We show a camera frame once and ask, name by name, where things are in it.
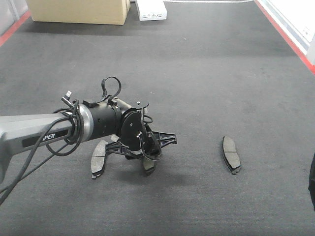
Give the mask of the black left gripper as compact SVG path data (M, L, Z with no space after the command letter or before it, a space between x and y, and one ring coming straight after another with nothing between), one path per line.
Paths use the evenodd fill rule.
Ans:
M142 117L142 113L135 108L128 109L123 114L118 140L105 146L105 155L114 153L123 155L126 159L145 157L158 161L163 147L177 144L174 133L153 131Z

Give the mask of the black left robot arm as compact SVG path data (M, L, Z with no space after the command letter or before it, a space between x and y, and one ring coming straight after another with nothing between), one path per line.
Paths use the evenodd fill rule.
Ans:
M91 158L93 177L100 176L108 155L126 159L142 159L147 173L154 170L163 147L176 144L173 133L156 132L150 128L152 118L146 107L133 107L109 97L103 101L82 104L68 102L67 108L53 114L2 116L0 118L0 176L5 177L11 158L35 146L64 140L67 144L102 139Z

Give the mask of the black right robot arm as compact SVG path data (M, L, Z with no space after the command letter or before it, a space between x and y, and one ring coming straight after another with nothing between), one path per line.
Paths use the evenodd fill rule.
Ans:
M313 156L310 173L309 173L309 187L308 187L310 198L315 208L315 156Z

